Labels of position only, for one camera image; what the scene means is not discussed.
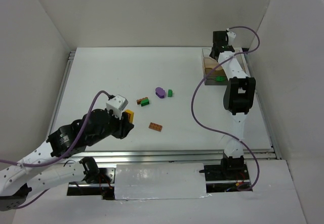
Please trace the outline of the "yellow rectangular lego brick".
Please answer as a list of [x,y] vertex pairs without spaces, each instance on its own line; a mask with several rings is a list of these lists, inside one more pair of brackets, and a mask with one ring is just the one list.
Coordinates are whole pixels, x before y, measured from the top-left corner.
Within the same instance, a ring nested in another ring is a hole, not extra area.
[[128,115],[128,121],[129,123],[133,123],[133,120],[134,120],[134,112],[132,110],[125,110],[125,112],[127,113]]

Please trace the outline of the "brown lego plate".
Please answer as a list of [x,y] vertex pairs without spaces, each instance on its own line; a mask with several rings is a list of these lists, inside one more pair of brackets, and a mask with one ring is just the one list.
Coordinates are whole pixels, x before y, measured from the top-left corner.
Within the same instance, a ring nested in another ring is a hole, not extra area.
[[137,102],[137,105],[140,105],[141,102],[142,102],[143,100],[146,100],[146,99],[148,99],[148,97],[144,97],[144,98],[138,99],[138,100],[136,101],[136,102]]

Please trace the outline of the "green curved lego brick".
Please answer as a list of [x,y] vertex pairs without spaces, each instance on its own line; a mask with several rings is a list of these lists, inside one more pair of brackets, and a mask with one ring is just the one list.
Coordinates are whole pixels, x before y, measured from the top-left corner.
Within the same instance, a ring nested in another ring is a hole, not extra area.
[[144,107],[146,105],[149,105],[149,103],[150,103],[149,98],[144,98],[141,100],[140,105],[141,105],[141,107]]

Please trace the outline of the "green rounded lego brick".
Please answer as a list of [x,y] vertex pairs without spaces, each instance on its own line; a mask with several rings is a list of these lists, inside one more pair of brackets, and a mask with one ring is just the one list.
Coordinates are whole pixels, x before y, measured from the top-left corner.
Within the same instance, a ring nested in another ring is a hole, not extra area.
[[217,76],[215,81],[218,81],[218,82],[223,82],[223,81],[226,81],[226,76]]

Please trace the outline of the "purple rounded lego brick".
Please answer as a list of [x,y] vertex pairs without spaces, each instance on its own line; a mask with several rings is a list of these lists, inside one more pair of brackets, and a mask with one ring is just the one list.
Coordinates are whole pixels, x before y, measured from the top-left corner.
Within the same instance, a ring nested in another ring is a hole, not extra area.
[[155,88],[155,94],[160,98],[160,99],[164,99],[166,96],[166,91],[161,88],[161,87],[156,87]]

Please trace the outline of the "small green lego brick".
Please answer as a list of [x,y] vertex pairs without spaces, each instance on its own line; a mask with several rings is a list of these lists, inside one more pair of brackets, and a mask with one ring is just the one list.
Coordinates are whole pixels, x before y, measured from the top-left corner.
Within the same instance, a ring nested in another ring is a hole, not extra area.
[[173,96],[173,91],[171,89],[168,90],[168,97],[172,97]]

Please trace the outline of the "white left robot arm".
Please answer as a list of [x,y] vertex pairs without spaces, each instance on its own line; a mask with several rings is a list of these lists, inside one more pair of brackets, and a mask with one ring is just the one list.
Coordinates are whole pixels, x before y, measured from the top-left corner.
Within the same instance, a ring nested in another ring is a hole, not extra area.
[[[117,118],[111,110],[95,109],[89,118],[83,117],[58,128],[40,147],[21,159],[18,166],[1,170],[1,211],[23,208],[27,206],[25,201],[29,197],[41,196],[48,189],[64,183],[84,181],[91,184],[99,180],[101,172],[93,157],[84,157],[76,162],[70,158],[108,136],[124,139],[134,128],[133,118],[131,110],[125,110],[121,118]],[[54,170],[40,166],[63,156],[83,124],[86,127],[80,139],[62,159],[65,166]]]

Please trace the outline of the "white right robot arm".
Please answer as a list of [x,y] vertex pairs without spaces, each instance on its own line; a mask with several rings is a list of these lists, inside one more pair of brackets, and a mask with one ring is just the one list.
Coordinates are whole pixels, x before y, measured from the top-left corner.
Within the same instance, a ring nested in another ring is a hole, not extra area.
[[244,150],[241,141],[244,138],[245,120],[253,106],[256,81],[243,70],[235,56],[231,43],[236,34],[229,30],[214,31],[210,57],[223,68],[228,79],[223,106],[232,118],[231,133],[224,148],[221,160],[222,172],[232,174],[244,169]]

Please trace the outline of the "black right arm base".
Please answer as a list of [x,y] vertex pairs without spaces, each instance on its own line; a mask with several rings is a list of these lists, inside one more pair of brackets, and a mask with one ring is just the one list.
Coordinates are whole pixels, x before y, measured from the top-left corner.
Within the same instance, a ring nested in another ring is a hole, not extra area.
[[248,182],[250,180],[247,165],[244,164],[241,170],[225,171],[221,165],[204,165],[204,168],[199,171],[205,175],[208,182]]

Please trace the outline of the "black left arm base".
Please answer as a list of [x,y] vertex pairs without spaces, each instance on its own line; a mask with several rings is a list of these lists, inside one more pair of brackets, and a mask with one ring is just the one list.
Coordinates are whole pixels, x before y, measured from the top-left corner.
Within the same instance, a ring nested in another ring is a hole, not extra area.
[[115,200],[114,167],[99,168],[99,174],[90,183],[86,181],[70,182],[67,188],[67,196],[98,196],[102,200]]

